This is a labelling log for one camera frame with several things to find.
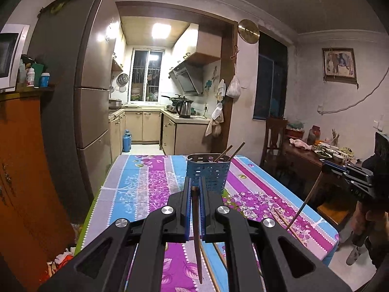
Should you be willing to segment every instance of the metal screw cap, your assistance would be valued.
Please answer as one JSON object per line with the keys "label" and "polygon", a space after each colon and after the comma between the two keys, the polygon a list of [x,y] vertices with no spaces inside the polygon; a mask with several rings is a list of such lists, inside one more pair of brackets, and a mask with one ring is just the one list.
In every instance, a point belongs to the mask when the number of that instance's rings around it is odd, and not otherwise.
{"label": "metal screw cap", "polygon": [[127,224],[128,220],[126,220],[125,218],[119,218],[115,221],[115,226],[119,228],[126,227]]}
{"label": "metal screw cap", "polygon": [[168,214],[172,214],[174,212],[174,208],[172,208],[169,205],[166,205],[163,208],[161,208],[161,211],[162,211],[163,214],[168,215]]}
{"label": "metal screw cap", "polygon": [[217,208],[217,211],[220,213],[220,214],[227,214],[229,211],[230,211],[230,208],[228,206],[219,206]]}
{"label": "metal screw cap", "polygon": [[275,220],[273,220],[271,218],[266,218],[263,220],[263,224],[266,227],[273,227],[275,225]]}

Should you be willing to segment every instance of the wooden chopstick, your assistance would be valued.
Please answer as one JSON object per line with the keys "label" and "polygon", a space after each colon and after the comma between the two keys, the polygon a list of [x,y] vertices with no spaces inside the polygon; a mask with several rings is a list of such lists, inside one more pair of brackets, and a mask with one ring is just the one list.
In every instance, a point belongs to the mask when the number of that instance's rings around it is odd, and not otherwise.
{"label": "wooden chopstick", "polygon": [[229,151],[230,149],[232,148],[232,145],[229,146],[225,151],[223,151],[219,157],[217,157],[213,162],[218,162],[220,158],[222,158],[226,153],[227,151]]}
{"label": "wooden chopstick", "polygon": [[228,159],[228,161],[231,161],[231,159],[235,157],[235,155],[241,150],[241,148],[243,147],[244,144],[245,144],[245,142],[243,142],[242,145],[240,145],[240,146],[238,147],[238,149],[236,150],[236,152],[234,152],[234,153],[232,154],[232,156]]}
{"label": "wooden chopstick", "polygon": [[200,231],[199,231],[199,212],[198,212],[198,188],[192,186],[192,226],[193,226],[193,242],[194,242],[194,254],[196,255],[197,273],[200,284],[203,284],[203,271],[201,264],[201,252],[200,252]]}
{"label": "wooden chopstick", "polygon": [[[282,222],[285,224],[285,226],[288,225],[288,222],[286,221],[285,218],[283,218],[283,216],[275,209],[273,208],[273,210],[277,213],[278,217],[282,220]],[[277,220],[273,214],[273,212],[270,210],[270,213],[273,215],[274,219]],[[302,245],[304,245],[304,243],[302,242],[302,240],[300,239],[300,237],[298,237],[297,233],[292,229],[290,228],[290,231],[292,232],[293,236],[300,242],[302,243]]]}
{"label": "wooden chopstick", "polygon": [[318,185],[320,184],[321,178],[323,177],[323,172],[320,172],[318,178],[316,179],[316,182],[314,186],[312,187],[311,191],[308,193],[307,198],[305,199],[303,205],[298,209],[296,215],[292,218],[292,220],[287,224],[286,230],[292,226],[293,222],[296,220],[296,218],[300,215],[301,211],[304,209],[304,207],[307,205],[308,201],[311,199],[312,195],[315,193],[316,189],[318,188]]}

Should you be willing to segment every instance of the electric kettle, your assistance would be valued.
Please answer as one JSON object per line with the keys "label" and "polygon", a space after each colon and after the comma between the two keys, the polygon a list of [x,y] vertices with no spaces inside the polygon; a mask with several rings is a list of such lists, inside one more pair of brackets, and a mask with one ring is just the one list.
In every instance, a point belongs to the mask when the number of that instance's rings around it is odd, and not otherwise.
{"label": "electric kettle", "polygon": [[192,100],[187,99],[185,96],[182,101],[176,104],[176,111],[181,118],[189,119],[191,117],[191,104]]}

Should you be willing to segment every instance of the floral tablecloth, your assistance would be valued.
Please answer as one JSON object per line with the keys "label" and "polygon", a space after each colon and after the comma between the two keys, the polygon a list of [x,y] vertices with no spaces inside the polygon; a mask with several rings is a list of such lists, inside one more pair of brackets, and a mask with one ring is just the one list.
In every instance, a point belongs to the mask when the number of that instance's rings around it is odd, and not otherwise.
{"label": "floral tablecloth", "polygon": [[[170,194],[183,189],[185,175],[185,156],[119,156],[92,204],[76,252],[116,219],[142,219],[166,205]],[[286,220],[291,220],[302,204],[297,196],[242,156],[232,160],[223,200],[247,218],[257,221],[272,217],[272,208]],[[306,206],[292,228],[317,258],[329,263],[338,243],[338,233],[331,225]],[[161,291],[227,292],[224,243],[202,243],[202,252],[203,284],[200,285],[193,241],[168,243]]]}

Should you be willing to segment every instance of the refrigerator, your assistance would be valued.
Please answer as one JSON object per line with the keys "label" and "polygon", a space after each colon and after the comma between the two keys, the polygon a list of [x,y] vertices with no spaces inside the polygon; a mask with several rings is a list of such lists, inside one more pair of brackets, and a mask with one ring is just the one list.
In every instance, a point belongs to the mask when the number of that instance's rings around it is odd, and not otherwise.
{"label": "refrigerator", "polygon": [[65,1],[41,12],[28,56],[55,86],[41,98],[51,178],[71,222],[83,223],[112,162],[108,89],[120,18],[114,0]]}

